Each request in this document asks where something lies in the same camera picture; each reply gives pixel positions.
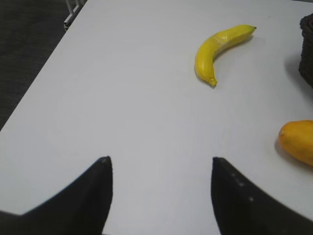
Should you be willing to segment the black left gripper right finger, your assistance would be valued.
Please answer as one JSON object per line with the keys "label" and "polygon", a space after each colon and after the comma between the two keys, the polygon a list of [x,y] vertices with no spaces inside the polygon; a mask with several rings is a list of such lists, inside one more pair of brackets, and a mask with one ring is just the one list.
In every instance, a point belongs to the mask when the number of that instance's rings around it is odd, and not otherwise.
{"label": "black left gripper right finger", "polygon": [[313,222],[275,200],[226,159],[214,157],[211,201],[223,235],[311,235]]}

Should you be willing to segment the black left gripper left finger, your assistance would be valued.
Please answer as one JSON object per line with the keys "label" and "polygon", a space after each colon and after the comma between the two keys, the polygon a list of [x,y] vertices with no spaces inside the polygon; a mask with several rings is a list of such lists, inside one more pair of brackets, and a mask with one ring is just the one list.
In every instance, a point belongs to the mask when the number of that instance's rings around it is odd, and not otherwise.
{"label": "black left gripper left finger", "polygon": [[113,196],[109,156],[99,158],[62,191],[22,214],[0,213],[2,235],[100,235]]}

